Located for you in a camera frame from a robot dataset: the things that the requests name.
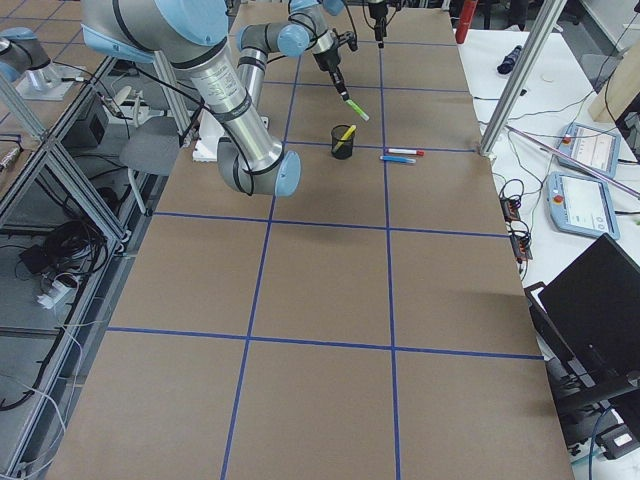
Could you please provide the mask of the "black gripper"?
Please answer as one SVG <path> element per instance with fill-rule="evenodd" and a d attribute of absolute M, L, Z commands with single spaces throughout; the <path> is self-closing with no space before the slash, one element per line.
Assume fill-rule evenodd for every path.
<path fill-rule="evenodd" d="M 388 4 L 386 2 L 368 2 L 370 18 L 374 21 L 373 31 L 379 49 L 384 49 L 384 38 L 387 36 Z"/>
<path fill-rule="evenodd" d="M 341 57 L 337 47 L 332 47 L 321 53 L 314 53 L 313 57 L 319 69 L 329 74 L 329 77 L 344 102 L 350 100 L 350 95 L 346 91 L 344 77 L 340 71 L 339 65 Z"/>

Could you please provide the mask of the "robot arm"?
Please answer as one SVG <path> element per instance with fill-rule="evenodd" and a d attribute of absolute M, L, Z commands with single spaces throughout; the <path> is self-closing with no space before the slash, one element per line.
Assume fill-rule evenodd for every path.
<path fill-rule="evenodd" d="M 157 52 L 187 75 L 225 139 L 217 150 L 220 175 L 246 195 L 292 195 L 301 160 L 284 148 L 263 123 L 257 105 L 269 55 L 299 57 L 311 52 L 343 101 L 350 99 L 339 68 L 339 48 L 354 43 L 329 27 L 326 17 L 344 9 L 341 1 L 292 1 L 284 22 L 248 25 L 237 35 L 241 56 L 230 58 L 227 6 L 223 1 L 84 1 L 83 37 L 105 55 L 150 63 Z"/>

